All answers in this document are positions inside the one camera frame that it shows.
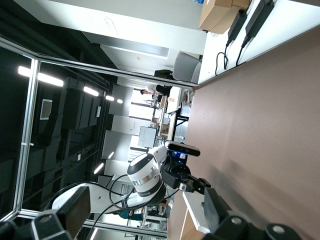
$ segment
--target ceiling light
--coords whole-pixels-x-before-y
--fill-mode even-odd
[[[97,172],[99,172],[100,169],[102,169],[102,167],[104,166],[104,163],[101,163],[97,168],[96,170],[94,170],[94,174],[96,174]]]
[[[108,159],[110,159],[113,155],[114,155],[114,151],[112,153],[110,153],[110,155],[108,156]]]
[[[53,84],[59,87],[63,87],[64,85],[64,81],[43,73],[38,73],[38,80],[48,84]]]
[[[18,67],[18,74],[30,78],[31,70],[30,70],[29,68],[24,67],[24,66],[19,66],[19,67]]]
[[[29,78],[31,76],[31,70],[29,68],[26,68],[26,67],[23,67],[23,66],[19,66],[18,73],[20,75],[23,75],[23,76],[26,76],[26,77],[29,77]],[[58,78],[49,76],[47,74],[43,74],[43,73],[38,73],[38,80],[41,81],[41,82],[45,82],[45,83],[48,83],[48,84],[56,85],[56,86],[59,86],[59,87],[63,87],[63,85],[64,85],[64,81],[62,81],[62,80],[60,80]]]
[[[115,98],[113,96],[105,96],[105,99],[109,100],[109,101],[114,101]]]
[[[95,236],[97,234],[97,231],[98,231],[98,228],[95,228],[93,233],[92,233],[92,236],[91,236],[90,240],[94,240],[94,238],[95,238]]]
[[[93,89],[91,89],[91,88],[89,88],[89,87],[87,87],[87,86],[85,86],[85,87],[83,88],[83,91],[85,91],[86,93],[91,94],[91,95],[93,95],[93,96],[96,96],[96,97],[99,96],[99,93],[98,93],[97,91],[95,91],[95,90],[93,90]]]

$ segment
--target black cable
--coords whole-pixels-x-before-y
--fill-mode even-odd
[[[115,184],[120,178],[123,178],[123,177],[125,177],[125,176],[127,176],[127,174],[121,175],[121,176],[119,176],[116,180],[114,180],[113,183],[112,183],[112,185],[111,185],[111,187],[110,187],[110,190],[113,188],[114,184]],[[131,191],[128,195],[125,196],[125,200],[131,195],[132,192],[133,192],[133,189],[132,189],[132,191]],[[111,198],[111,192],[109,192],[109,200],[110,200],[111,204],[112,204],[113,206],[115,206],[116,208],[118,208],[118,209],[120,209],[120,210],[123,210],[123,211],[131,211],[131,210],[136,210],[136,209],[139,209],[139,208],[143,208],[144,206],[147,206],[147,205],[155,198],[155,196],[154,196],[153,198],[151,198],[148,202],[144,202],[144,203],[139,204],[139,205],[135,205],[135,206],[132,206],[132,207],[121,207],[121,206],[118,206],[118,205],[117,205],[117,203],[119,203],[119,202],[114,203],[114,201],[113,201],[112,198]]]
[[[75,186],[78,186],[78,185],[80,185],[80,184],[93,184],[93,185],[97,185],[97,186],[102,187],[103,189],[109,191],[109,193],[111,192],[111,193],[113,193],[113,194],[116,194],[116,195],[119,195],[119,196],[123,196],[123,194],[120,194],[120,193],[117,193],[117,192],[114,192],[114,191],[110,191],[110,190],[107,188],[107,186],[109,185],[110,181],[111,181],[111,180],[109,180],[109,182],[108,182],[108,184],[106,185],[106,187],[104,187],[104,186],[102,186],[102,185],[100,185],[99,183],[96,183],[96,182],[94,182],[94,181],[82,181],[82,182],[77,182],[77,183],[73,183],[73,184],[70,184],[70,185],[68,185],[68,186],[65,186],[64,188],[62,188],[62,189],[60,189],[59,191],[57,191],[57,192],[49,199],[49,201],[48,201],[48,203],[46,204],[44,210],[47,210],[47,209],[48,209],[51,201],[52,201],[56,196],[58,196],[61,192],[65,191],[65,190],[68,190],[68,189],[70,189],[70,188],[73,188],[73,187],[75,187]]]
[[[235,66],[239,66],[239,60],[240,60],[240,56],[241,56],[241,53],[242,53],[242,50],[245,48],[245,46],[250,42],[252,37],[248,37],[248,36],[245,36],[244,40],[243,40],[243,43],[241,45],[241,49],[240,49],[240,52],[239,52],[239,55],[238,55],[238,58],[236,60],[236,63],[235,63]]]
[[[92,227],[91,227],[91,229],[90,229],[90,231],[89,231],[89,233],[88,233],[88,235],[87,235],[87,237],[86,237],[86,240],[88,240],[89,237],[91,236],[92,230],[94,229],[95,225],[97,224],[97,222],[98,222],[98,220],[101,218],[101,216],[102,216],[106,211],[108,211],[112,206],[113,206],[113,205],[108,206],[105,210],[103,210],[103,212],[100,213],[100,215],[97,217],[97,219],[95,220],[94,224],[92,225]]]
[[[177,192],[179,192],[179,189],[177,191],[175,191],[174,193],[172,193],[171,195],[165,197],[163,200],[169,199],[171,198],[173,195],[175,195]]]
[[[218,70],[218,57],[220,54],[223,54],[223,69],[224,70],[227,70],[227,67],[228,67],[228,62],[229,62],[229,59],[227,58],[227,48],[228,48],[229,44],[227,43],[225,45],[225,49],[224,49],[224,52],[219,52],[216,56],[216,60],[215,60],[215,75],[217,76],[218,73],[217,73],[217,70]]]
[[[244,49],[244,48],[241,47],[240,52],[239,52],[239,55],[238,55],[238,58],[237,58],[236,63],[235,63],[235,66],[236,66],[236,67],[239,66],[239,59],[240,59],[240,56],[241,56],[241,53],[242,53],[242,50],[243,50],[243,49]]]

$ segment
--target office chair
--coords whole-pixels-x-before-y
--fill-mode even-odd
[[[173,66],[173,78],[179,81],[192,82],[199,81],[201,61],[189,54],[179,52]]]

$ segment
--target table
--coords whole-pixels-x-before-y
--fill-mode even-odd
[[[169,98],[172,99],[173,101],[168,101],[167,103],[167,107],[165,109],[165,112],[167,114],[174,112],[179,108],[181,92],[182,92],[182,89],[180,87],[173,86],[171,88]]]
[[[162,133],[162,128],[164,126],[164,119],[165,119],[165,113],[166,113],[167,106],[168,106],[168,101],[166,100],[165,104],[164,104],[164,108],[162,109],[162,112],[161,112],[161,118],[160,118],[160,122],[159,122],[159,131],[158,131],[159,137],[160,137],[160,135],[167,136],[167,134]]]
[[[188,116],[182,116],[181,114],[182,107],[180,107],[177,111],[175,111],[175,114],[171,115],[170,118],[170,124],[169,124],[169,130],[168,130],[168,139],[174,141],[175,135],[176,135],[176,129],[177,126],[189,121]]]
[[[204,210],[201,203],[205,196],[197,192],[183,192],[183,199],[187,206],[184,222],[180,234],[180,240],[198,240],[210,233],[206,223]]]

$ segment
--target white wall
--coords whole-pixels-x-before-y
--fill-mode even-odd
[[[113,85],[111,96],[114,101],[110,103],[109,114],[128,117],[133,90],[131,87]],[[123,103],[118,103],[117,99],[121,99]]]
[[[105,175],[124,175],[127,173],[129,162],[108,159],[105,163]]]
[[[112,131],[124,134],[139,135],[140,127],[149,127],[151,121],[140,120],[132,117],[114,116]]]
[[[129,159],[129,150],[131,143],[131,134],[105,131],[102,156],[107,158],[112,152],[112,160],[127,162]]]
[[[113,14],[198,29],[202,4],[192,0],[51,0]]]
[[[118,77],[118,80],[116,83],[119,84],[120,86],[136,88],[136,89],[144,89],[145,86],[150,84],[150,82],[148,81],[141,81],[141,80],[124,78],[124,77]]]
[[[83,1],[83,3],[87,3],[86,5],[88,6],[86,7],[48,0],[15,0],[15,2],[42,23],[200,55],[204,52],[206,43],[206,33],[204,31],[177,26],[170,21],[170,23],[162,23],[107,11],[112,5],[124,6],[123,3],[99,5],[99,10],[96,10],[91,8],[93,1]],[[140,14],[143,15],[143,10],[146,7],[138,7],[139,5],[136,5],[136,1],[133,3],[135,6],[130,10],[140,11]],[[197,4],[194,6],[195,13],[186,15],[188,18],[199,14],[200,10],[197,10],[199,6]],[[163,19],[171,17],[171,14],[162,16]]]

